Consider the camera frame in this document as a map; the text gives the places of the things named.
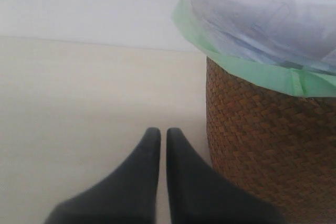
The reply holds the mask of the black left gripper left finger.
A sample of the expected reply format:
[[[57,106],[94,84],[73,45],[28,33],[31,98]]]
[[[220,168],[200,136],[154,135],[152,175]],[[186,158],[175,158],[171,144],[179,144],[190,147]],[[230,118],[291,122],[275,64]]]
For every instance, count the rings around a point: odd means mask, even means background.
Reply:
[[[160,130],[150,127],[114,172],[58,204],[45,222],[155,223],[160,153]]]

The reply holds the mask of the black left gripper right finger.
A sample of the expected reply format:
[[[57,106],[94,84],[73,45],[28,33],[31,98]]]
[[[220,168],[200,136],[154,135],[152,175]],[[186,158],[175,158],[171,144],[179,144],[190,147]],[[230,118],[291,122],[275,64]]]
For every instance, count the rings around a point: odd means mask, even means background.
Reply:
[[[286,223],[272,204],[215,172],[179,128],[166,134],[166,179],[172,223]]]

